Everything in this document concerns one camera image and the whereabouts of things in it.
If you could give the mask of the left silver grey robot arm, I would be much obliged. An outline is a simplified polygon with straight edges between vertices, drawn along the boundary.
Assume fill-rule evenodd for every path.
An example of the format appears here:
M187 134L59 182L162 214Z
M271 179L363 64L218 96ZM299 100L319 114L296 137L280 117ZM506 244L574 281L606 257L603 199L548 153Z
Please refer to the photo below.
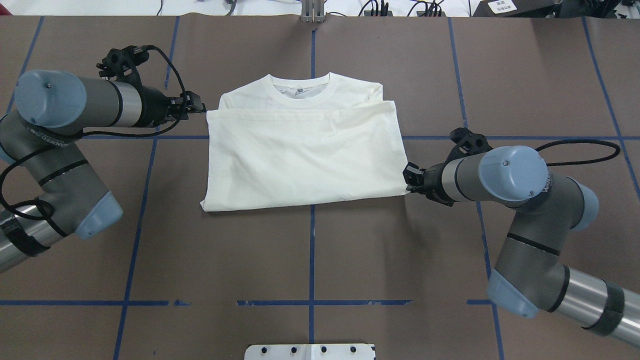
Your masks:
M133 80L90 79L68 71L31 70L18 78L16 108L1 118L1 158L25 168L42 189L32 200L1 198L1 271L46 252L60 240L89 239L123 210L77 146L87 128L155 128L206 112L194 92L178 96Z

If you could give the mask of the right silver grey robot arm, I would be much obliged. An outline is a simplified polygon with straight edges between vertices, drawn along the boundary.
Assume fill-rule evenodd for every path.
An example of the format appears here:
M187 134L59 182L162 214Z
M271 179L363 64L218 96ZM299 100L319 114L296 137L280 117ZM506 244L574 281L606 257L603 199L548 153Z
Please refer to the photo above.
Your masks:
M559 313L599 337L639 346L639 294L560 263L569 233L599 212L595 192L551 171L530 146L458 145L444 162L403 170L407 191L452 207L494 202L514 210L488 280L492 303L532 319Z

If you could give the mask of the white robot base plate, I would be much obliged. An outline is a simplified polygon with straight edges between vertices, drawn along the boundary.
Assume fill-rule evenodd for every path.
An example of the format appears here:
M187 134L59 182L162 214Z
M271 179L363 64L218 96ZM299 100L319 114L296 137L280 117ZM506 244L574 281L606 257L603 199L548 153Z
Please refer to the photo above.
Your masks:
M374 344L254 344L247 347L245 360L376 360Z

